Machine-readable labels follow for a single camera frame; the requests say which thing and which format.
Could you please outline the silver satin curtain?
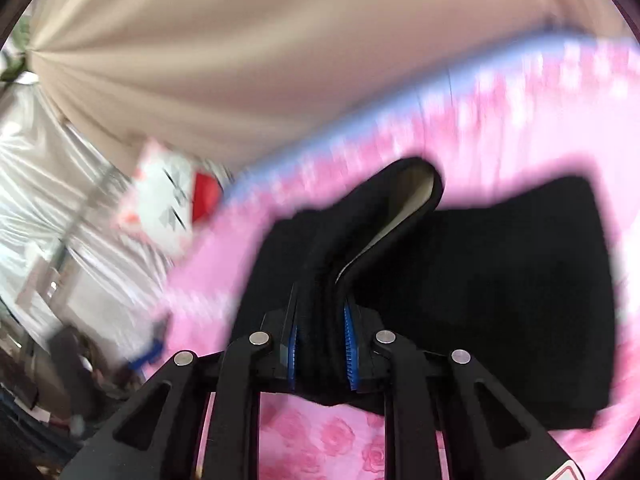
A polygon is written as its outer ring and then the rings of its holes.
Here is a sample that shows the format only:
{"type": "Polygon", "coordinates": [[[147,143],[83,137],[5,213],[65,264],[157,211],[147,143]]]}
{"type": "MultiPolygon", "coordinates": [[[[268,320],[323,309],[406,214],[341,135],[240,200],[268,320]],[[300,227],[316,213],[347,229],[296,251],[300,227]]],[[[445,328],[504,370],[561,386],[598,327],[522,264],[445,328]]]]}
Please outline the silver satin curtain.
{"type": "Polygon", "coordinates": [[[38,344],[66,324],[111,363],[151,343],[170,262],[114,227],[128,184],[38,86],[2,96],[1,298],[38,344]]]}

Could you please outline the black pants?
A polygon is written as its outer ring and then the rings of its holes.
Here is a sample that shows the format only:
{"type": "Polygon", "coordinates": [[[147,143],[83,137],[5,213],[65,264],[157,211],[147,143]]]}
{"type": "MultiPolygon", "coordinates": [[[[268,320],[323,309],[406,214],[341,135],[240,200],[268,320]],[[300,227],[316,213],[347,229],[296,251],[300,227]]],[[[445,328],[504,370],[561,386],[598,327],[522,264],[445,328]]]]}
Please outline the black pants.
{"type": "Polygon", "coordinates": [[[344,310],[418,348],[477,358],[550,430],[592,425],[615,353],[610,258],[589,181],[563,176],[501,203],[440,209],[426,160],[393,162],[336,203],[277,221],[231,335],[295,311],[297,393],[347,399],[344,310]]]}

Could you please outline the beige curtain sheet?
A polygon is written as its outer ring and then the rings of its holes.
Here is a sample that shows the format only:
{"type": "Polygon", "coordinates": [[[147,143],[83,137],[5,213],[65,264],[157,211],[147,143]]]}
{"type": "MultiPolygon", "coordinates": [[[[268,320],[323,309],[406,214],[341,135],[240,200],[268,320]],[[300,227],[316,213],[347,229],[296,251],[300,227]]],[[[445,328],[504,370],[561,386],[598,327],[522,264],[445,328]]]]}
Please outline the beige curtain sheet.
{"type": "Polygon", "coordinates": [[[28,54],[51,104],[123,172],[151,136],[239,169],[547,27],[631,33],[613,0],[35,0],[28,54]]]}

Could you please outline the white cat face pillow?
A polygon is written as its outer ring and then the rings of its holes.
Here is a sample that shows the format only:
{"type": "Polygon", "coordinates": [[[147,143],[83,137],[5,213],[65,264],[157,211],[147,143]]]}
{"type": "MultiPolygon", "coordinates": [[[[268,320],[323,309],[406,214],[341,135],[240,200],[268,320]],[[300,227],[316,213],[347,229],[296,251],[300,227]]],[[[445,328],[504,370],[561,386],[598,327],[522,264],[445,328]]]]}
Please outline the white cat face pillow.
{"type": "Polygon", "coordinates": [[[218,208],[231,176],[223,166],[150,139],[113,216],[113,226],[177,260],[218,208]]]}

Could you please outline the pink rose bedsheet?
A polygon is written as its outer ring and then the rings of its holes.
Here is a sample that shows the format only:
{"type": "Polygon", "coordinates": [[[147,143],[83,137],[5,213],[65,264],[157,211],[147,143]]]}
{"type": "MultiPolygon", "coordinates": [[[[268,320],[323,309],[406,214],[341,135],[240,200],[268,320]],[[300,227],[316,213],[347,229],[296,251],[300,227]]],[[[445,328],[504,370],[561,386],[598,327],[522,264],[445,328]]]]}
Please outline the pink rose bedsheet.
{"type": "Polygon", "coordinates": [[[546,32],[516,40],[327,128],[242,174],[154,313],[171,318],[162,358],[221,349],[259,243],[273,222],[328,206],[394,160],[425,157],[447,207],[488,205],[584,166],[596,181],[617,299],[612,402],[591,430],[556,440],[585,476],[628,462],[639,418],[639,47],[546,32]]]}

